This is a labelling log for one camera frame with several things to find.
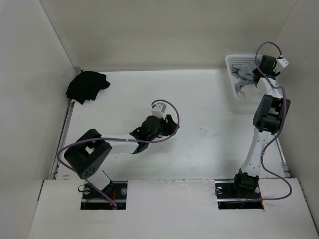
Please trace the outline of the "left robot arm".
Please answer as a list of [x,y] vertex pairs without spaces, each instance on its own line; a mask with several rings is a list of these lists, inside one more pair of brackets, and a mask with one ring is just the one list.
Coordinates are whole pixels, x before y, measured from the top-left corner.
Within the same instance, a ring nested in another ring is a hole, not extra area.
[[111,195],[114,185],[102,167],[107,156],[139,154],[155,143],[155,139],[173,136],[178,128],[172,116],[166,115],[149,116],[140,127],[122,136],[107,138],[90,129],[65,151],[64,158],[79,178],[88,182],[91,191],[105,199]]

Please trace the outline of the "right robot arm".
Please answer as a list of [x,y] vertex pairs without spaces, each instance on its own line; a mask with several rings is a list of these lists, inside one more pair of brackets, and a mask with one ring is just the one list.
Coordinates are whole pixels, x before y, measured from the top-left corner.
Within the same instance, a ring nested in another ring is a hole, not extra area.
[[257,193],[260,168],[279,177],[265,168],[264,156],[281,133],[291,104],[284,88],[276,84],[276,77],[288,64],[282,55],[277,58],[264,55],[256,61],[253,82],[263,96],[253,117],[254,135],[248,155],[231,184],[231,191],[238,198]]

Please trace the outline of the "grey tank top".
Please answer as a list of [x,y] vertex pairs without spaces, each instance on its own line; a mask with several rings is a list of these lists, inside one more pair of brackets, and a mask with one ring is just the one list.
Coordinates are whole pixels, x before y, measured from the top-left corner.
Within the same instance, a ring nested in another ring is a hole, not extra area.
[[243,88],[244,86],[255,84],[255,82],[253,82],[253,70],[255,70],[256,68],[257,66],[254,62],[243,64],[240,66],[232,65],[230,67],[232,75],[239,79],[235,83],[235,92],[240,92],[241,88]]

